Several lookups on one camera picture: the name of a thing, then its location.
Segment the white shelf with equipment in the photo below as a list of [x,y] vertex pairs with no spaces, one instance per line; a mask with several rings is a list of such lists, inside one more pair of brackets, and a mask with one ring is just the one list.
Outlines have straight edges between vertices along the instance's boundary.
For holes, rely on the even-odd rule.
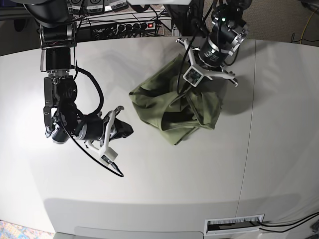
[[[108,39],[174,36],[175,27],[164,5],[130,5],[127,0],[68,0],[79,42]],[[117,23],[150,23],[155,32],[119,32]]]

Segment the black power strip red switch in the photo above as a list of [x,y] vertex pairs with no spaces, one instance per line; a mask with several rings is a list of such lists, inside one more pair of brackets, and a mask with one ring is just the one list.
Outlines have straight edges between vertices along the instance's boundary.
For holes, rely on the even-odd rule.
[[132,32],[155,32],[156,25],[153,22],[150,23],[117,23],[118,31],[125,32],[125,31],[132,31]]

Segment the green T-shirt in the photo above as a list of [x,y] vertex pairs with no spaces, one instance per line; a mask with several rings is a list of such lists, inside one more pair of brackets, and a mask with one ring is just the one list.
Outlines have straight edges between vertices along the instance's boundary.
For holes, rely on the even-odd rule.
[[140,120],[177,145],[199,128],[213,130],[220,116],[223,80],[202,80],[196,88],[181,80],[189,68],[177,55],[129,92]]

